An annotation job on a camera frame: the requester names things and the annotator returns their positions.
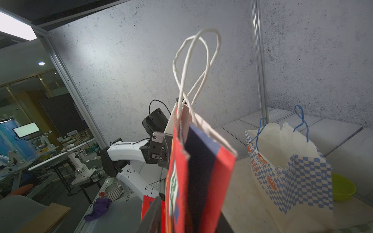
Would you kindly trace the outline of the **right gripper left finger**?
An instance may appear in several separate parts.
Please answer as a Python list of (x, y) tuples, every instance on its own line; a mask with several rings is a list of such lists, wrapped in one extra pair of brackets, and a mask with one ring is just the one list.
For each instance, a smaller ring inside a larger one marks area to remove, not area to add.
[(161, 233), (162, 232), (162, 200), (144, 196), (141, 211), (140, 225), (136, 233)]

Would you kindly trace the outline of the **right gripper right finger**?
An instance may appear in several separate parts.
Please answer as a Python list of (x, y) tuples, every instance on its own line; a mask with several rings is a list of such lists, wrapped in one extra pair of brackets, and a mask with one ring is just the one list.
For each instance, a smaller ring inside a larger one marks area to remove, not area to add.
[(234, 233), (232, 227), (222, 212), (220, 213), (220, 218), (217, 225), (217, 233)]

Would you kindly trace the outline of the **blue checkered paper bag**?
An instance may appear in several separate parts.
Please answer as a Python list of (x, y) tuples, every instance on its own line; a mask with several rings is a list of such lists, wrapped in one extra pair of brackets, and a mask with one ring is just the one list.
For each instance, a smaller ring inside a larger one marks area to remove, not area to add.
[(245, 136), (254, 183), (279, 231), (332, 230), (332, 167), (309, 136), (265, 119)]

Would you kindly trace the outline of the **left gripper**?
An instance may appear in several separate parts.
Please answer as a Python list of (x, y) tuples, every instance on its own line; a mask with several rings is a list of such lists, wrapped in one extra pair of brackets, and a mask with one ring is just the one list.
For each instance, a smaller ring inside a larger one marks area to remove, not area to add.
[(162, 132), (154, 132), (149, 145), (148, 158), (150, 164), (169, 169), (173, 136)]

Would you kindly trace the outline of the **red paper gift bag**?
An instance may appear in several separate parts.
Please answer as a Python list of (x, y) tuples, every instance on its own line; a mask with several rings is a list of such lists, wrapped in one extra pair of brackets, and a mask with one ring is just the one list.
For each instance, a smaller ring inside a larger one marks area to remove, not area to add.
[[(187, 69), (197, 42), (204, 33), (214, 33), (217, 46), (207, 55), (206, 68), (189, 91)], [(216, 233), (237, 152), (194, 111), (221, 47), (221, 34), (206, 28), (182, 44), (187, 54), (181, 74), (173, 70), (179, 96), (171, 114), (173, 140), (170, 165), (162, 200), (162, 233)]]

